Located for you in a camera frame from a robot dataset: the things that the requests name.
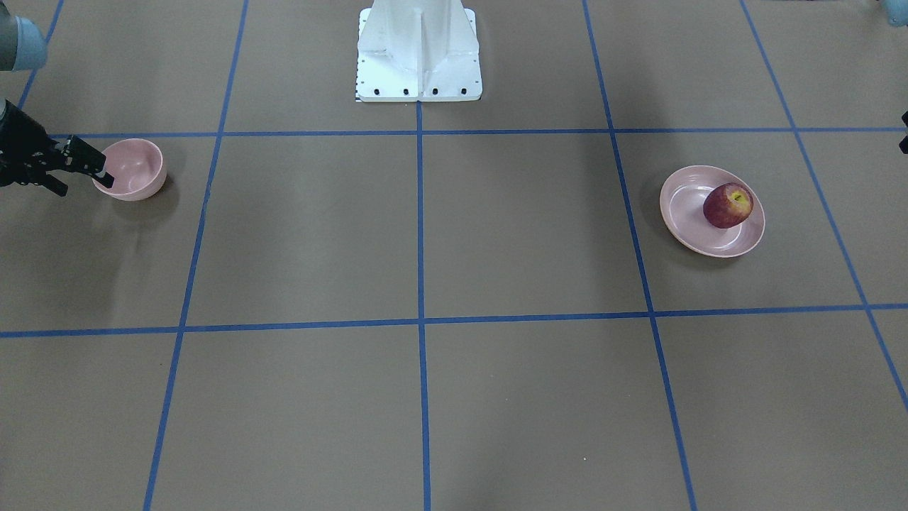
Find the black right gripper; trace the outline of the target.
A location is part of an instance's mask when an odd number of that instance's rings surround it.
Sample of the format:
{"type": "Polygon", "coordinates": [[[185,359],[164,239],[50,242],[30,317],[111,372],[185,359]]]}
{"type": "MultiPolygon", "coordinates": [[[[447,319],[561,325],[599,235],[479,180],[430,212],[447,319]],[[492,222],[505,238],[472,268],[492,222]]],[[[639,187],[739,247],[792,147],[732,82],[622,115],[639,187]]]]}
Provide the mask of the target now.
{"type": "MultiPolygon", "coordinates": [[[[2,100],[1,187],[12,184],[39,185],[59,197],[68,185],[50,172],[64,168],[64,143],[49,137],[45,129],[9,100],[2,100]]],[[[104,189],[116,181],[105,170],[106,156],[76,135],[65,143],[65,171],[87,175],[104,189]]]]}

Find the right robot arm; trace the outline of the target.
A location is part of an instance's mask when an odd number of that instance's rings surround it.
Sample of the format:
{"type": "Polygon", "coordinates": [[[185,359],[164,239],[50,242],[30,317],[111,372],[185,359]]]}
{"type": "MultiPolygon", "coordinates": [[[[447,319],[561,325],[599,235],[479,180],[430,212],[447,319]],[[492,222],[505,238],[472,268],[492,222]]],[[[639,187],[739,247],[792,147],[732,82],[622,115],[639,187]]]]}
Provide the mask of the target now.
{"type": "MultiPolygon", "coordinates": [[[[40,69],[48,60],[48,43],[36,24],[2,6],[2,72],[40,69]]],[[[111,189],[116,178],[105,170],[105,155],[80,137],[59,142],[6,98],[1,100],[1,185],[36,185],[64,197],[68,186],[54,171],[77,172],[111,189]]]]}

